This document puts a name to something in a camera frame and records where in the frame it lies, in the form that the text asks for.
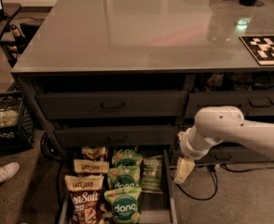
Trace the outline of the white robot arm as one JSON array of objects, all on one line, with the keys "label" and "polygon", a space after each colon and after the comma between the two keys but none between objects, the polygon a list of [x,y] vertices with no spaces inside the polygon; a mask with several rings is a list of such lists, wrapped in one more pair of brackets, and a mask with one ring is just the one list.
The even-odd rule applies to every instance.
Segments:
[{"label": "white robot arm", "polygon": [[197,112],[194,125],[177,134],[182,158],[174,182],[183,184],[212,147],[233,142],[274,160],[274,123],[246,120],[235,106],[207,106]]}]

